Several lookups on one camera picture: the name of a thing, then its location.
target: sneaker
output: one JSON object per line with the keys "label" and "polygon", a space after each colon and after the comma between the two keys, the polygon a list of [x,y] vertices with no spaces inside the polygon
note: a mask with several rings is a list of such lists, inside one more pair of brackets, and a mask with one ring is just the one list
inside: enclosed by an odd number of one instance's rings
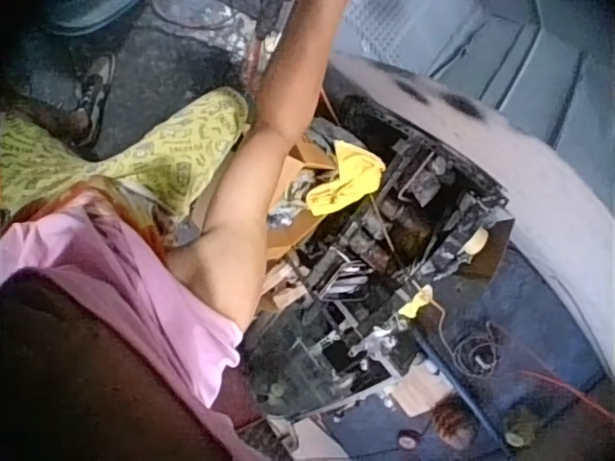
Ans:
{"label": "sneaker", "polygon": [[87,71],[79,88],[77,110],[83,110],[89,120],[83,137],[75,142],[78,147],[91,147],[96,144],[103,121],[103,109],[111,90],[115,71],[115,56],[104,55],[97,58]]}

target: upper arm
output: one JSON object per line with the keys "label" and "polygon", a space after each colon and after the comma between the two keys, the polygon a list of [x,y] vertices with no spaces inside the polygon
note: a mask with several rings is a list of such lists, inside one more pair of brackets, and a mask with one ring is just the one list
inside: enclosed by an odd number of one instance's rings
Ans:
{"label": "upper arm", "polygon": [[292,142],[255,127],[234,155],[209,204],[203,235],[169,254],[169,269],[208,306],[245,330],[266,264],[267,212]]}

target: yellow cloth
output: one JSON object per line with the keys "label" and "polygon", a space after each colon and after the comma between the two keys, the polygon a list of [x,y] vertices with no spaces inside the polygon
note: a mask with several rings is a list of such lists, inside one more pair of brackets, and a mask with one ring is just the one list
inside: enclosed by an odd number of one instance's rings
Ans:
{"label": "yellow cloth", "polygon": [[76,157],[34,123],[8,114],[0,130],[0,206],[13,214],[34,199],[100,175],[120,180],[183,219],[239,138],[247,114],[239,93],[219,88],[122,154],[96,163]]}
{"label": "yellow cloth", "polygon": [[404,307],[399,310],[399,313],[408,319],[413,319],[416,317],[419,309],[424,305],[431,303],[432,299],[433,288],[431,288],[431,285],[425,285],[416,295],[414,295],[414,298],[408,301]]}
{"label": "yellow cloth", "polygon": [[338,211],[381,186],[384,163],[374,154],[344,141],[335,141],[339,179],[318,185],[306,197],[314,216]]}

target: forearm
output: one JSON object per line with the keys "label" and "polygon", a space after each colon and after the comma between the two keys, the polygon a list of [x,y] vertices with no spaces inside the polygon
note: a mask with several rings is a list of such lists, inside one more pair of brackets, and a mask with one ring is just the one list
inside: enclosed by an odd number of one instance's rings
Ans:
{"label": "forearm", "polygon": [[308,127],[347,0],[297,0],[262,78],[257,124],[292,144]]}

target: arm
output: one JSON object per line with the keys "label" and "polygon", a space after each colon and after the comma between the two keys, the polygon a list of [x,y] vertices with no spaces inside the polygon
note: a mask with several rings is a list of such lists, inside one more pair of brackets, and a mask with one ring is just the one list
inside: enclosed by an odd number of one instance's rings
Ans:
{"label": "arm", "polygon": [[192,245],[169,255],[171,272],[245,330],[260,298],[266,216],[284,158],[308,127],[346,0],[298,0],[263,77],[257,119],[217,186]]}

